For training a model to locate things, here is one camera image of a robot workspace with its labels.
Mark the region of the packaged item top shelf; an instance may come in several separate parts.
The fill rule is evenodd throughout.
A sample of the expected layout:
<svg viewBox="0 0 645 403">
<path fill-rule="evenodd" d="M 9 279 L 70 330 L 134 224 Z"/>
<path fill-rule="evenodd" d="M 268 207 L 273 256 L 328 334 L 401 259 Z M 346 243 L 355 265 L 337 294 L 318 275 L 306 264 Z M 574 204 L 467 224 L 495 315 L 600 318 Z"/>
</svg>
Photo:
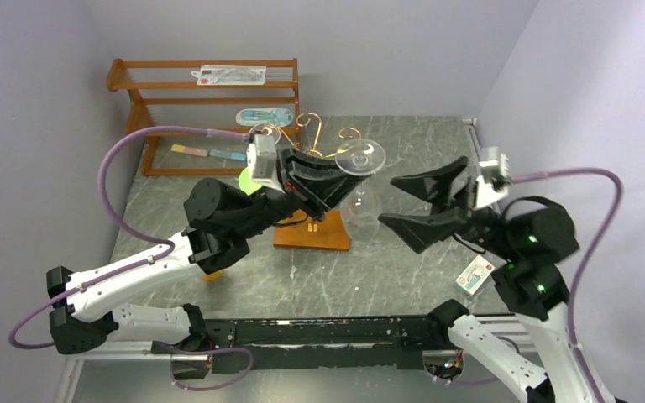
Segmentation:
<svg viewBox="0 0 645 403">
<path fill-rule="evenodd" d="M 265 84 L 265 66 L 201 65 L 191 71 L 198 86 L 259 86 Z"/>
</svg>

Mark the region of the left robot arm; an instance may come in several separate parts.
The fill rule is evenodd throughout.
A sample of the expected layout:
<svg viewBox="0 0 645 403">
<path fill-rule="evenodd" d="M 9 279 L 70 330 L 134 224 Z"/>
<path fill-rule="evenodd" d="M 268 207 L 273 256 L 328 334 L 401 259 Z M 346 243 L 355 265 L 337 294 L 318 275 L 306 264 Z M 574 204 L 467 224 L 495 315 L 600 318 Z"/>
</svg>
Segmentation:
<svg viewBox="0 0 645 403">
<path fill-rule="evenodd" d="M 366 179 L 342 157 L 318 158 L 289 147 L 250 144 L 247 194 L 212 177 L 198 181 L 184 202 L 186 226 L 150 248 L 115 263 L 47 274 L 50 336 L 64 355 L 85 353 L 113 341 L 147 341 L 187 353 L 207 342 L 199 307 L 137 306 L 132 299 L 157 285 L 211 275 L 249 253 L 248 241 L 296 212 L 321 220 Z"/>
</svg>

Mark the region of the blue packaged item lower shelf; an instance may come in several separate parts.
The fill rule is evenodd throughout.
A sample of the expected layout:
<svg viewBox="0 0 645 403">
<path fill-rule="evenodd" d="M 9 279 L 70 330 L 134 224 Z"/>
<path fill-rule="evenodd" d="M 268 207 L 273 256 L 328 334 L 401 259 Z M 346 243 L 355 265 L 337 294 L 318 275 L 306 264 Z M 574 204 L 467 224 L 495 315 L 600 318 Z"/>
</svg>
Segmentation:
<svg viewBox="0 0 645 403">
<path fill-rule="evenodd" d="M 295 120 L 295 115 L 287 108 L 245 108 L 237 112 L 236 123 L 244 127 L 253 127 L 270 123 L 278 127 L 287 127 Z"/>
</svg>

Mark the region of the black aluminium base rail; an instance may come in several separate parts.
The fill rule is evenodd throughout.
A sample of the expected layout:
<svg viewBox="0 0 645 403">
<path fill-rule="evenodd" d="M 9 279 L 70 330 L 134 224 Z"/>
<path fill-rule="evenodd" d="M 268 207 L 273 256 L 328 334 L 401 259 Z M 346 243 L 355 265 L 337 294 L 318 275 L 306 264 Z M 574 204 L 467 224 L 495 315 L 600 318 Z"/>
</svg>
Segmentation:
<svg viewBox="0 0 645 403">
<path fill-rule="evenodd" d="M 440 328 L 429 318 L 337 317 L 318 319 L 207 319 L 206 337 L 177 355 L 139 333 L 132 341 L 108 340 L 76 355 L 92 360 L 175 360 L 202 364 L 213 348 L 246 348 L 255 370 L 393 366 L 422 369 L 433 355 L 450 355 Z"/>
</svg>

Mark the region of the orange plastic wine glass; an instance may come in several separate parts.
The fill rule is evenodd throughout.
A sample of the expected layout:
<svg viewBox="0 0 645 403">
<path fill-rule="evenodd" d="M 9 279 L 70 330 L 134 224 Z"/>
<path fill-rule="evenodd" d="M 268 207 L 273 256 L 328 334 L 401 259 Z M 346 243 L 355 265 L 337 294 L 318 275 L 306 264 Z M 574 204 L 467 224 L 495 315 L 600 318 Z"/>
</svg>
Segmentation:
<svg viewBox="0 0 645 403">
<path fill-rule="evenodd" d="M 216 272 L 213 272 L 211 274 L 203 274 L 201 275 L 201 279 L 205 281 L 215 281 L 223 276 L 224 270 L 218 270 Z"/>
</svg>

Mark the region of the yellow pink eraser stick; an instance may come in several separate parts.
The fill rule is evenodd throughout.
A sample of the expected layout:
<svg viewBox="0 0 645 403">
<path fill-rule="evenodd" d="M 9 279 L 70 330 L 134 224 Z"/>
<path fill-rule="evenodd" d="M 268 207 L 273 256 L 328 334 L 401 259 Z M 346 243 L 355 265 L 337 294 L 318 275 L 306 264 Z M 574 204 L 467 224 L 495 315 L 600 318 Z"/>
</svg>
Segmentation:
<svg viewBox="0 0 645 403">
<path fill-rule="evenodd" d="M 182 144 L 173 144 L 170 148 L 172 152 L 179 154 L 194 155 L 198 157 L 206 158 L 208 156 L 208 151 L 205 149 L 198 149 L 194 147 L 185 146 Z"/>
</svg>

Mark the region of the blue eraser stick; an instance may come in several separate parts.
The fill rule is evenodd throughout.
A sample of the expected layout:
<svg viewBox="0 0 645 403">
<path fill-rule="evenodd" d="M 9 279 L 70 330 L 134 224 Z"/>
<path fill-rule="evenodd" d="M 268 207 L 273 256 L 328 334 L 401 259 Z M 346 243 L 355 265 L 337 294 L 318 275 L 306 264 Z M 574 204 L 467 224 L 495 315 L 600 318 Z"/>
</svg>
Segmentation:
<svg viewBox="0 0 645 403">
<path fill-rule="evenodd" d="M 221 158 L 226 160 L 234 160 L 240 162 L 246 162 L 247 157 L 244 153 L 233 152 L 233 151 L 223 151 L 218 149 L 210 149 L 208 154 L 215 158 Z"/>
</svg>

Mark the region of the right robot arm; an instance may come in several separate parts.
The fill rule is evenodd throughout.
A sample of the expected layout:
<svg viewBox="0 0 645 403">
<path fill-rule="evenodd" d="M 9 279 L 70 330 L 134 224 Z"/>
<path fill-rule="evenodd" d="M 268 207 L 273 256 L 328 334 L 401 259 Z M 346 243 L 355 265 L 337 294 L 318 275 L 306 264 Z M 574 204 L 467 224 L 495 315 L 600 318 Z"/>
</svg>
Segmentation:
<svg viewBox="0 0 645 403">
<path fill-rule="evenodd" d="M 401 343 L 469 355 L 521 402 L 614 401 L 577 338 L 574 298 L 579 285 L 567 284 L 558 269 L 579 248 L 569 213 L 542 196 L 535 198 L 535 211 L 515 217 L 495 211 L 494 204 L 520 182 L 510 176 L 505 156 L 482 161 L 479 175 L 452 192 L 466 163 L 460 158 L 436 170 L 393 178 L 394 187 L 429 203 L 431 211 L 426 216 L 384 213 L 380 222 L 416 253 L 455 238 L 501 258 L 503 265 L 491 272 L 496 292 L 525 328 L 542 365 L 526 361 L 456 300 L 427 314 L 424 341 L 404 337 Z"/>
</svg>

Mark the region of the green plastic wine glass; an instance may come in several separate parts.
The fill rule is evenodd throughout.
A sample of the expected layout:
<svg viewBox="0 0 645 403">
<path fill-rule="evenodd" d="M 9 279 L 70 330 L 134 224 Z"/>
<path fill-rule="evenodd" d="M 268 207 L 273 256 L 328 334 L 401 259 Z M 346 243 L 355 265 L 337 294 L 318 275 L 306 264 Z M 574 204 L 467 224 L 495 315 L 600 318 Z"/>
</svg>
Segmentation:
<svg viewBox="0 0 645 403">
<path fill-rule="evenodd" d="M 247 168 L 244 168 L 239 174 L 238 187 L 246 195 L 250 196 L 257 192 L 257 190 L 259 190 L 262 185 L 254 182 L 249 175 L 249 170 Z"/>
</svg>

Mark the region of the small white teal box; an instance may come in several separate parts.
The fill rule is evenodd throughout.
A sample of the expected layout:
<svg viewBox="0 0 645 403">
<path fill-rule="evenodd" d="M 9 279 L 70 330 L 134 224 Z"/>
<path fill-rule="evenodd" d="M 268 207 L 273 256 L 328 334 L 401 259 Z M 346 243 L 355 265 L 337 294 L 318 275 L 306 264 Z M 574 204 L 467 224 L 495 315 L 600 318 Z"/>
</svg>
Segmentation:
<svg viewBox="0 0 645 403">
<path fill-rule="evenodd" d="M 495 266 L 481 255 L 477 255 L 455 279 L 455 286 L 467 296 L 475 296 L 490 278 Z"/>
</svg>

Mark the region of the clear wine glass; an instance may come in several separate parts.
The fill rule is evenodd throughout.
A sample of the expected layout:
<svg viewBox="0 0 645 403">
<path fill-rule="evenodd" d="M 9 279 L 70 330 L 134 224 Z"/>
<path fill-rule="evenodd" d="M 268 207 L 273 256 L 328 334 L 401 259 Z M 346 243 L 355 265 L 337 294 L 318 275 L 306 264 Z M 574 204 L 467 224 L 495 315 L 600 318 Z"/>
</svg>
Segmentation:
<svg viewBox="0 0 645 403">
<path fill-rule="evenodd" d="M 281 131 L 273 123 L 260 123 L 253 126 L 248 133 L 249 142 L 253 143 L 257 138 L 271 139 L 274 144 L 280 141 Z"/>
<path fill-rule="evenodd" d="M 379 231 L 382 208 L 380 198 L 366 181 L 384 167 L 386 153 L 374 140 L 355 138 L 340 145 L 334 160 L 344 173 L 359 180 L 339 204 L 343 226 L 352 241 L 369 242 Z"/>
</svg>

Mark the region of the wooden two-tier shelf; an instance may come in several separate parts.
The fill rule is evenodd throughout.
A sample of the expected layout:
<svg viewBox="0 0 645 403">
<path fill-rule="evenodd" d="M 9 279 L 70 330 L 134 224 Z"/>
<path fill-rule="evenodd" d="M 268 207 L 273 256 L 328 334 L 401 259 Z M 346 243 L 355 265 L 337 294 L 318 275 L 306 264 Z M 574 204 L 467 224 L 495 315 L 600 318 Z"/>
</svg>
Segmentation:
<svg viewBox="0 0 645 403">
<path fill-rule="evenodd" d="M 258 86 L 205 86 L 191 72 L 205 65 L 264 67 Z M 122 60 L 106 78 L 110 92 L 126 91 L 130 112 L 126 133 L 157 124 L 153 107 L 291 107 L 300 111 L 298 59 L 289 60 Z"/>
</svg>

